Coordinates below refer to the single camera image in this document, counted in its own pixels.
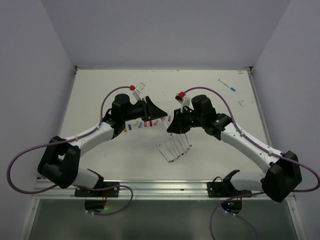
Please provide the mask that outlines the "beige marker pen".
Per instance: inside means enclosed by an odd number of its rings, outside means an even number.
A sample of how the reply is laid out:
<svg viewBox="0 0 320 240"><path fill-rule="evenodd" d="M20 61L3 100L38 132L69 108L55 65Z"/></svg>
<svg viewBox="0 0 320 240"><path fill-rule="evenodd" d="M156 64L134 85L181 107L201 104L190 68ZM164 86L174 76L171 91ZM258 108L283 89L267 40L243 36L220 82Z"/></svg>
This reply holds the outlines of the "beige marker pen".
<svg viewBox="0 0 320 240"><path fill-rule="evenodd" d="M180 136L176 135L176 139L177 139L177 141L178 141L183 153L186 154L188 152L188 149L185 147L185 145L184 145L183 141L181 140Z"/></svg>

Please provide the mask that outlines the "red capped marker pen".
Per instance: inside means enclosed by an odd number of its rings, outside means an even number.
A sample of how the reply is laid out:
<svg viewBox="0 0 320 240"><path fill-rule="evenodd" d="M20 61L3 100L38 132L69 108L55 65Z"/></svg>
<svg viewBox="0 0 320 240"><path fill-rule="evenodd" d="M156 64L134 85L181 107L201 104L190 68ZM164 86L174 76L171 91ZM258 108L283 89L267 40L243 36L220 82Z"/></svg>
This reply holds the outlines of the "red capped marker pen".
<svg viewBox="0 0 320 240"><path fill-rule="evenodd" d="M184 149L180 147L179 142L177 141L177 139L174 136L172 137L172 142L173 142L173 145L176 148L178 154L180 156L183 156L184 155Z"/></svg>

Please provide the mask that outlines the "pink capped marker pen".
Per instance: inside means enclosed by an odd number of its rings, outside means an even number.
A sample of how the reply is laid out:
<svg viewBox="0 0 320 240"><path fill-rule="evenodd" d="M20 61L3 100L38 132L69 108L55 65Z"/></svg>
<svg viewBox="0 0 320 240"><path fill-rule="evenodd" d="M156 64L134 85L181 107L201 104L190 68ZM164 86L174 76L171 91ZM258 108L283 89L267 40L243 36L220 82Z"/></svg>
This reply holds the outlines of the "pink capped marker pen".
<svg viewBox="0 0 320 240"><path fill-rule="evenodd" d="M177 158L180 158L180 157L181 157L181 154L180 154L180 151L179 151L179 149L177 148L174 140L173 140L172 138L170 138L169 141L170 141L170 144L171 144L171 146L172 146L172 148L173 148L173 151L174 151L175 154L177 155Z"/></svg>

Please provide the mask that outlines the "light blue capped marker pen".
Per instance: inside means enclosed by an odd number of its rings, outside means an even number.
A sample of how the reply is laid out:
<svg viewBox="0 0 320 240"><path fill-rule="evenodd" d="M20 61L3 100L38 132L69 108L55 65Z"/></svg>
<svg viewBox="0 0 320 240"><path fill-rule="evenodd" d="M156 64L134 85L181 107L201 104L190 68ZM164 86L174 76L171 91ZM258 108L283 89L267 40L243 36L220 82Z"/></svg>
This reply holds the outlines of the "light blue capped marker pen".
<svg viewBox="0 0 320 240"><path fill-rule="evenodd" d="M166 142L166 144L168 145L168 147L170 148L171 152L174 154L175 159L178 159L178 158L177 158L177 155L176 155L175 152L173 151L172 146L171 146L167 141L165 141L165 142Z"/></svg>

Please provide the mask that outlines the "orange marker pen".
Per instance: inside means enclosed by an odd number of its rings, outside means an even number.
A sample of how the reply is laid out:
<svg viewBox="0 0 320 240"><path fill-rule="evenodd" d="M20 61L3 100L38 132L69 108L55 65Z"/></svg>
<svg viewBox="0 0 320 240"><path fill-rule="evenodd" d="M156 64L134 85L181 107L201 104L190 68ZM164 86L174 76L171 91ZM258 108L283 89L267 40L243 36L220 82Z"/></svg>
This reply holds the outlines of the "orange marker pen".
<svg viewBox="0 0 320 240"><path fill-rule="evenodd" d="M167 155L165 154L165 152L162 150L160 145L156 146L157 150L160 152L160 154L164 157L164 159L168 162L171 163L171 159L169 157L167 157Z"/></svg>

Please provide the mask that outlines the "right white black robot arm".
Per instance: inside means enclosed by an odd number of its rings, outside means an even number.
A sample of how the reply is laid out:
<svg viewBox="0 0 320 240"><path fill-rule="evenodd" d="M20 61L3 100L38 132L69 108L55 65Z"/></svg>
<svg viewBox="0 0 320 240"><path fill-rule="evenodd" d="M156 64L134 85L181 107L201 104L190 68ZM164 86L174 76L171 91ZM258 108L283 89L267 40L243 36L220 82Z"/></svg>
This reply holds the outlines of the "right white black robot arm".
<svg viewBox="0 0 320 240"><path fill-rule="evenodd" d="M283 153L252 137L233 123L230 116L217 113L204 94L189 98L180 92L175 98L181 106L174 110L168 133L182 135L192 128L202 128L209 136L240 151L262 171L259 174L236 169L220 182L208 182L210 197L226 198L264 192L280 203L301 183L302 175L295 153L290 150Z"/></svg>

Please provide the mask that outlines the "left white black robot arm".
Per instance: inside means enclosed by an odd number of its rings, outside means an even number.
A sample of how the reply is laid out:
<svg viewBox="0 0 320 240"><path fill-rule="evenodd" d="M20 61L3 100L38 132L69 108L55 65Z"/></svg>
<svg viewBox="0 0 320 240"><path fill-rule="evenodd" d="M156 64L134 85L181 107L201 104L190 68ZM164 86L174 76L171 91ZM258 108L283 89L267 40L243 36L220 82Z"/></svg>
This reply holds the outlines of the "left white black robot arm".
<svg viewBox="0 0 320 240"><path fill-rule="evenodd" d="M81 157L120 135L127 121L141 119L147 122L167 115L149 96L132 104L127 94L118 94L98 125L73 137L53 137L45 149L37 171L62 189L69 186L83 187L92 196L99 196L104 190L104 178L93 170L81 169Z"/></svg>

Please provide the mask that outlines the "right controller box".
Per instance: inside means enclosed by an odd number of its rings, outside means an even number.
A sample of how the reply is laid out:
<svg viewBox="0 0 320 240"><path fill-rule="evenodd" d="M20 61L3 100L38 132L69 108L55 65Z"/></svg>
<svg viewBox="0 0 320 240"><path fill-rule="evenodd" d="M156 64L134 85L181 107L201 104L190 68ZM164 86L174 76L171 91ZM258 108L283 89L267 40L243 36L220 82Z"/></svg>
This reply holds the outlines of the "right controller box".
<svg viewBox="0 0 320 240"><path fill-rule="evenodd" d="M237 215L242 210L243 203L241 200L230 200L230 201L223 202L221 204L221 207L228 213Z"/></svg>

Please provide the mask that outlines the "controller box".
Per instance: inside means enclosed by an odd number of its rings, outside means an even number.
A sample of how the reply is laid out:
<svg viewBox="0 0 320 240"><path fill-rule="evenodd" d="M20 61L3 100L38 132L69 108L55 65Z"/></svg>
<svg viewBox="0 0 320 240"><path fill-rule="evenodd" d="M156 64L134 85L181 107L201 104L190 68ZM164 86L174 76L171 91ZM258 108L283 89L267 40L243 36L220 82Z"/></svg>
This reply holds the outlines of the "controller box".
<svg viewBox="0 0 320 240"><path fill-rule="evenodd" d="M241 200L230 200L230 201L223 202L221 204L221 207L228 213L237 215L242 210L243 203Z"/></svg>
<svg viewBox="0 0 320 240"><path fill-rule="evenodd" d="M106 200L85 200L84 208L92 215L104 216L109 214Z"/></svg>

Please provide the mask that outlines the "left controller box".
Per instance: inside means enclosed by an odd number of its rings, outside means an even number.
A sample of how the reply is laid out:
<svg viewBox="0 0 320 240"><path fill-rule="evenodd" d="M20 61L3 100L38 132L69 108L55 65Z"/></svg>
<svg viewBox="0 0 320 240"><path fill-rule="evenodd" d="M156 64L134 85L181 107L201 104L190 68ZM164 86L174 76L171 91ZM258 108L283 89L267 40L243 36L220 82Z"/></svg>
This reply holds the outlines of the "left controller box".
<svg viewBox="0 0 320 240"><path fill-rule="evenodd" d="M109 214L106 200L85 200L84 208L92 215L104 216Z"/></svg>

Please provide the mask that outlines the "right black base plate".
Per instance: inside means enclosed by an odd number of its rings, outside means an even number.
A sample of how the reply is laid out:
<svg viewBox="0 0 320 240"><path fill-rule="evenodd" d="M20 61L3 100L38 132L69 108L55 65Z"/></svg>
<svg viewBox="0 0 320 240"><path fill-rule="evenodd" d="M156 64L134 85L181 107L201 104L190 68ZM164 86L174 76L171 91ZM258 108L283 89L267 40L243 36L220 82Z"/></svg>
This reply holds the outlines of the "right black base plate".
<svg viewBox="0 0 320 240"><path fill-rule="evenodd" d="M219 176L207 182L206 190L209 198L231 198L252 193L250 190L237 190L231 184L230 177Z"/></svg>

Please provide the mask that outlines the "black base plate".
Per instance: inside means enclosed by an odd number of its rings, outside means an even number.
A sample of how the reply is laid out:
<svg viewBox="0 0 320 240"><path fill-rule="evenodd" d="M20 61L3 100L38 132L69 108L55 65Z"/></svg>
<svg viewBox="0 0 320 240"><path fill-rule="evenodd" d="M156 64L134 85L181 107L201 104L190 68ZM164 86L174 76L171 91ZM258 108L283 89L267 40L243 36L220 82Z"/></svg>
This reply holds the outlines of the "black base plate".
<svg viewBox="0 0 320 240"><path fill-rule="evenodd" d="M94 187L94 190L76 189L74 196L84 198L117 198L119 195L119 185L120 183L116 181L103 181L98 183Z"/></svg>
<svg viewBox="0 0 320 240"><path fill-rule="evenodd" d="M219 176L207 182L206 190L209 198L231 198L252 193L250 190L237 190L231 184L230 177Z"/></svg>

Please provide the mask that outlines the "aluminium mounting rail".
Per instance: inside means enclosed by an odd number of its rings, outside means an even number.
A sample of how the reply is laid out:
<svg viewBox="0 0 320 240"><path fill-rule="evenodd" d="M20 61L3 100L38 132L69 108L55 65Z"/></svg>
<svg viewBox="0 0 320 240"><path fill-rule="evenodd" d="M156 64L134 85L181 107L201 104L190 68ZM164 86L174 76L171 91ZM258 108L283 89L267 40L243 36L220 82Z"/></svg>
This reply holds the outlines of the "aluminium mounting rail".
<svg viewBox="0 0 320 240"><path fill-rule="evenodd" d="M118 181L120 185L127 186L133 191L133 200L213 200L223 199L226 197L209 197L209 188L207 187L208 180L110 180L110 182ZM38 179L35 184L35 190L44 190L50 187L53 183L46 179ZM114 187L110 193L107 194L107 199L126 200L130 199L131 192L125 187ZM89 191L84 193L77 193L75 186L69 186L62 189L55 187L43 193L36 194L36 197L44 199L97 199L101 200L101 196L90 197Z"/></svg>

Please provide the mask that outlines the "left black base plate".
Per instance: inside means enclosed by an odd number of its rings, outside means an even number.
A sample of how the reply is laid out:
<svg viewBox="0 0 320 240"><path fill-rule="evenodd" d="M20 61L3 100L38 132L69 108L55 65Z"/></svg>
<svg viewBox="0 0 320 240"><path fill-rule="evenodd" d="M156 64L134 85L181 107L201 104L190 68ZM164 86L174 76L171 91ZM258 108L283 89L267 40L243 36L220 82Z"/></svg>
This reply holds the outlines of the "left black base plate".
<svg viewBox="0 0 320 240"><path fill-rule="evenodd" d="M94 187L94 190L76 189L74 196L84 198L117 198L119 195L119 185L120 183L116 181L103 181L98 183Z"/></svg>

